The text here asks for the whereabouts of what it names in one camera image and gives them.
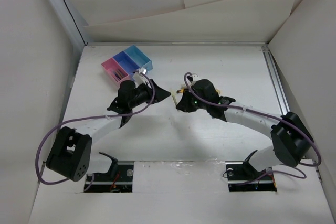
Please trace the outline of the pale yellow highlighter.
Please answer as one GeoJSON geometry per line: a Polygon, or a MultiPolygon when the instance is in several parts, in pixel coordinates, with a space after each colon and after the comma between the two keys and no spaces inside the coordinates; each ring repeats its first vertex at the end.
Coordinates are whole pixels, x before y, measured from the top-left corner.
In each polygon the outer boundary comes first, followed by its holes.
{"type": "Polygon", "coordinates": [[[176,96],[175,96],[175,92],[173,90],[171,90],[171,95],[172,95],[172,99],[175,105],[177,105],[177,100],[176,100],[176,96]]]}

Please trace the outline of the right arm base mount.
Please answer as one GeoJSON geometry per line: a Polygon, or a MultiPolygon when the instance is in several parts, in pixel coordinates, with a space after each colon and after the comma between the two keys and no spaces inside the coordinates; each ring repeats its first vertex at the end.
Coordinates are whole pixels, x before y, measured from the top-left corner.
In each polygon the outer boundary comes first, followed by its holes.
{"type": "Polygon", "coordinates": [[[250,164],[250,158],[257,151],[253,151],[244,161],[226,162],[226,170],[222,177],[227,179],[229,192],[277,192],[277,188],[272,175],[265,175],[257,180],[266,170],[256,171],[250,164]]]}

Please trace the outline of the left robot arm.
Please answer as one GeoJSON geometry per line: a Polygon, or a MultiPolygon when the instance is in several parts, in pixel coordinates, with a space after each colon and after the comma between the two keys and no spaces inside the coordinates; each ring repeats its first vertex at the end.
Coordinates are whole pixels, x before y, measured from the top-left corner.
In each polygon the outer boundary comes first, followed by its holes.
{"type": "Polygon", "coordinates": [[[134,108],[159,103],[170,95],[152,79],[140,85],[131,80],[123,81],[106,115],[76,129],[64,126],[58,131],[46,161],[47,168],[73,182],[81,180],[88,171],[95,142],[125,126],[135,114],[134,108]]]}

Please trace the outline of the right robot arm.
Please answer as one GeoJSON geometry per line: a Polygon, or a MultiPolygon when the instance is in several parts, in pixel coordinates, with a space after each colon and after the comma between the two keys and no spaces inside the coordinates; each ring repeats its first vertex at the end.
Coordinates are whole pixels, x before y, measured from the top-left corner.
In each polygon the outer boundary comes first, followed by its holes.
{"type": "Polygon", "coordinates": [[[220,96],[207,79],[184,76],[185,88],[176,109],[185,113],[205,110],[214,119],[245,126],[271,140],[271,146],[255,150],[243,161],[241,168],[247,178],[254,179],[267,168],[283,164],[297,167],[306,152],[315,147],[307,128],[295,113],[272,115],[242,105],[234,98],[220,96]]]}

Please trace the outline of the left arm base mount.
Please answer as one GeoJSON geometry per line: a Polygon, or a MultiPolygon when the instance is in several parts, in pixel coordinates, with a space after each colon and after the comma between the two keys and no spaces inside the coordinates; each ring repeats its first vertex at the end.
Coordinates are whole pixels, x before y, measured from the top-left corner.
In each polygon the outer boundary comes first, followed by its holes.
{"type": "Polygon", "coordinates": [[[85,174],[85,193],[131,193],[134,161],[118,161],[117,158],[99,152],[91,158],[85,174]]]}

